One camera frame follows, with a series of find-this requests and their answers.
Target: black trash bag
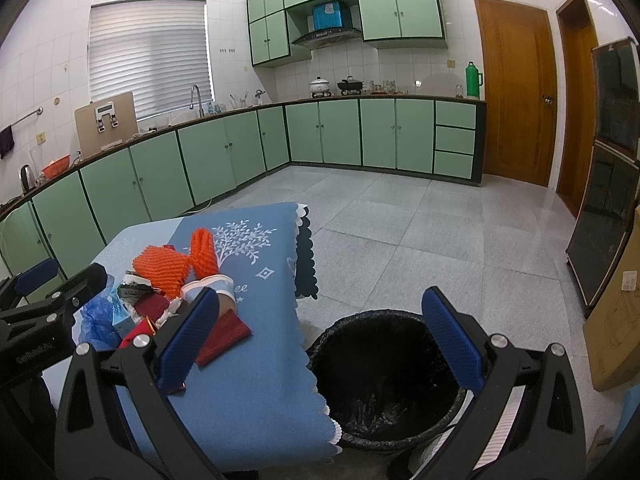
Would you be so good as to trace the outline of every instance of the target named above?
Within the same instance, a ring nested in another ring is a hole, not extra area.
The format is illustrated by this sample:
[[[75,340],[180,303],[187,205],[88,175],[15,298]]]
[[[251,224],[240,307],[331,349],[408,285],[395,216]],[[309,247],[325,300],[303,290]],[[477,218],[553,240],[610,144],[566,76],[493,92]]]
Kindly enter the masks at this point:
[[[459,412],[460,388],[422,316],[372,310],[345,317],[307,351],[343,446],[396,451],[439,434]]]

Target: window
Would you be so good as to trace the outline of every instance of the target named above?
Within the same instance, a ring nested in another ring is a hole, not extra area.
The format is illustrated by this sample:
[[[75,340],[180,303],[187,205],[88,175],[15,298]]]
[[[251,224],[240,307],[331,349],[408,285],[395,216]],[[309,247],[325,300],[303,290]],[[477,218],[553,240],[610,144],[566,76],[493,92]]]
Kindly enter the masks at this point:
[[[131,91],[138,119],[188,106],[193,84],[203,102],[213,100],[206,23],[204,0],[136,0],[92,7],[92,100]]]

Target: faucet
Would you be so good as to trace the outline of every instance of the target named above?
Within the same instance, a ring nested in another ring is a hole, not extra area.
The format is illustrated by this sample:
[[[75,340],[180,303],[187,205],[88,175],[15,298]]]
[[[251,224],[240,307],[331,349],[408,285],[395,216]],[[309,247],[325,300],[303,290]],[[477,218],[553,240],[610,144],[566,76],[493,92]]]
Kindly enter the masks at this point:
[[[200,99],[200,89],[198,88],[198,85],[193,85],[191,87],[191,105],[189,106],[189,110],[193,110],[193,89],[196,89],[196,92],[198,93],[198,106],[200,106],[200,118],[204,117],[204,110],[202,109],[202,100]]]

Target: white label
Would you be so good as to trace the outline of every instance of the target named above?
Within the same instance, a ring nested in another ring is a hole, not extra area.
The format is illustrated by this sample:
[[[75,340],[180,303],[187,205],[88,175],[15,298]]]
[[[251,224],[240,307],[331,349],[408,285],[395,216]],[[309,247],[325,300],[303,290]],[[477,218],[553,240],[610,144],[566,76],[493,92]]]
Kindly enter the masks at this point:
[[[636,290],[637,282],[637,270],[626,270],[622,273],[622,290]]]

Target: green thermos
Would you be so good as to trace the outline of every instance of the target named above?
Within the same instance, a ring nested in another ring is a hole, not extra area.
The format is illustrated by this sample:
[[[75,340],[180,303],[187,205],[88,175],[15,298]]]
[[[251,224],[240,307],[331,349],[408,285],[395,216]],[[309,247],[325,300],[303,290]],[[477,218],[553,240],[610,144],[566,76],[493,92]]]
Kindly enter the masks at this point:
[[[484,84],[484,77],[478,71],[472,61],[465,69],[466,74],[466,96],[480,98],[480,87]]]

